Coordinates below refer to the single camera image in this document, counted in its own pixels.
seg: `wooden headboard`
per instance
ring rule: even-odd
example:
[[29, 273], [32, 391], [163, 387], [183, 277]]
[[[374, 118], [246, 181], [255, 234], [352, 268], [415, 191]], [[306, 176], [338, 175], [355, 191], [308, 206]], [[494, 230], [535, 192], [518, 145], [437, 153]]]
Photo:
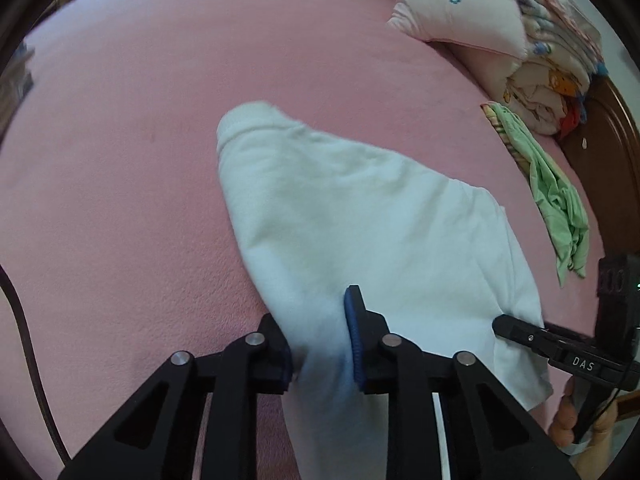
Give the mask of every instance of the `wooden headboard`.
[[559, 140], [598, 219], [607, 255], [640, 251], [640, 136], [608, 77], [587, 94], [587, 122]]

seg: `black clamp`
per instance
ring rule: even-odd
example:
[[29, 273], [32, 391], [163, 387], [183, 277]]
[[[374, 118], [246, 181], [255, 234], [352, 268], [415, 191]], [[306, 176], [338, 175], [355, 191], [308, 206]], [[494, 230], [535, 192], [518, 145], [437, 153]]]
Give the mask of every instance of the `black clamp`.
[[592, 338], [547, 323], [544, 328], [503, 314], [494, 319], [494, 333], [530, 348], [548, 359], [549, 365], [586, 380], [590, 386], [574, 426], [574, 442], [580, 442], [595, 422], [598, 410], [617, 388], [635, 390], [640, 364], [619, 361], [598, 350]]
[[255, 480], [257, 394], [283, 394], [287, 341], [270, 314], [224, 351], [171, 355], [98, 430], [59, 480], [188, 480], [212, 392], [200, 477]]
[[389, 395], [386, 480], [440, 480], [438, 393], [454, 480], [577, 480], [574, 468], [529, 413], [470, 352], [422, 352], [389, 333], [360, 289], [344, 298], [354, 380], [364, 394]]

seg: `white cloth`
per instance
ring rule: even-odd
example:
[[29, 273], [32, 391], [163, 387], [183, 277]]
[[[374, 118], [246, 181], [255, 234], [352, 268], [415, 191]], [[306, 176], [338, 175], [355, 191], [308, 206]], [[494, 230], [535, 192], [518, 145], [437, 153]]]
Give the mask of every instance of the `white cloth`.
[[546, 363], [497, 339], [502, 313], [542, 324], [504, 211], [485, 189], [399, 153], [313, 131], [266, 103], [218, 127], [220, 182], [242, 259], [294, 356], [282, 403], [303, 480], [382, 480], [386, 397], [353, 381], [342, 306], [367, 307], [422, 350], [476, 354], [531, 409]]

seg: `green cloth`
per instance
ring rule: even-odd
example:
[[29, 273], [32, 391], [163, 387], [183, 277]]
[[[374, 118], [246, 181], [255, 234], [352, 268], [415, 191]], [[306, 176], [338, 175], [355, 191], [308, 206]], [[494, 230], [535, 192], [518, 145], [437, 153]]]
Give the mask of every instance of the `green cloth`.
[[568, 270], [584, 278], [589, 251], [589, 219], [577, 189], [548, 156], [522, 120], [507, 107], [489, 103], [511, 145], [529, 163], [529, 185], [556, 249], [560, 285]]

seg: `pink bed sheet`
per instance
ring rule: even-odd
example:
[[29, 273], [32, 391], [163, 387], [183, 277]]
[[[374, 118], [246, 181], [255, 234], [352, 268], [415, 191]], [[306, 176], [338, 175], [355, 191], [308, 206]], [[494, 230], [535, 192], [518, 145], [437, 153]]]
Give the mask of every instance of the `pink bed sheet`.
[[[389, 28], [393, 4], [76, 0], [28, 37], [36, 83], [0, 153], [0, 254], [71, 454], [173, 351], [219, 351], [265, 312], [216, 170], [218, 121], [242, 102], [267, 100], [487, 188], [545, 318], [592, 330], [603, 251], [591, 209], [588, 277], [560, 289], [527, 183], [480, 109], [485, 95], [446, 50]], [[586, 204], [559, 148], [541, 142]], [[4, 302], [0, 319], [0, 417], [52, 479], [60, 460]], [[258, 442], [260, 478], [296, 477], [278, 399], [261, 401]]]

